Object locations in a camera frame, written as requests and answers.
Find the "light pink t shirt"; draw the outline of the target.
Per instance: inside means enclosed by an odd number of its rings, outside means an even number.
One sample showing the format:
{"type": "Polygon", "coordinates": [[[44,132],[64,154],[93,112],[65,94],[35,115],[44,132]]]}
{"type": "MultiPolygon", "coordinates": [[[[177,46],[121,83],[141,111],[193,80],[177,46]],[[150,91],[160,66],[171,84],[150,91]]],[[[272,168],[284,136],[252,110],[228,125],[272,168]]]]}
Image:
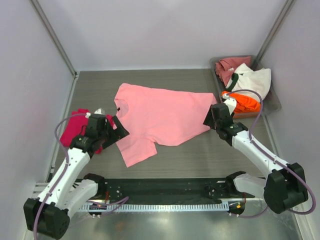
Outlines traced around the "light pink t shirt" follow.
{"type": "Polygon", "coordinates": [[[114,103],[129,132],[117,142],[126,167],[156,155],[156,145],[179,146],[208,131],[203,122],[216,102],[212,93],[121,84],[114,103]]]}

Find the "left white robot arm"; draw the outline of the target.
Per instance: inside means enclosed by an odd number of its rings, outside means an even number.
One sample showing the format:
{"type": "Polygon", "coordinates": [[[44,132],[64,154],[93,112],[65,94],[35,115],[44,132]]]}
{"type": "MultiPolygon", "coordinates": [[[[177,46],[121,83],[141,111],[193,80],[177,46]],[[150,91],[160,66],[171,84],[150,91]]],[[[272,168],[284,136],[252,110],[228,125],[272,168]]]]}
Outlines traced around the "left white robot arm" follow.
{"type": "Polygon", "coordinates": [[[129,135],[117,116],[110,119],[99,109],[85,113],[88,123],[65,148],[64,161],[44,190],[23,205],[26,226],[33,238],[44,235],[61,239],[77,210],[91,198],[102,199],[107,192],[105,178],[89,173],[78,186],[74,183],[98,149],[106,149],[129,135]]]}

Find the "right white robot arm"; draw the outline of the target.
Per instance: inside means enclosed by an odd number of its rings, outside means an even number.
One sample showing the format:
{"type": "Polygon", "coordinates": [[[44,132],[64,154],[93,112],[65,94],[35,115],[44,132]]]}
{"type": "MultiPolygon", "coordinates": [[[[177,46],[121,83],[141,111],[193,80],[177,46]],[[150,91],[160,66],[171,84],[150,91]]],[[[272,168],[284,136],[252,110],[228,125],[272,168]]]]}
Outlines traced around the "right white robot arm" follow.
{"type": "Polygon", "coordinates": [[[253,137],[249,129],[234,122],[225,103],[210,106],[204,125],[215,130],[220,139],[244,154],[262,173],[263,178],[238,171],[226,177],[225,191],[231,198],[246,193],[265,201],[276,214],[290,210],[309,199],[304,169],[289,164],[253,137]]]}

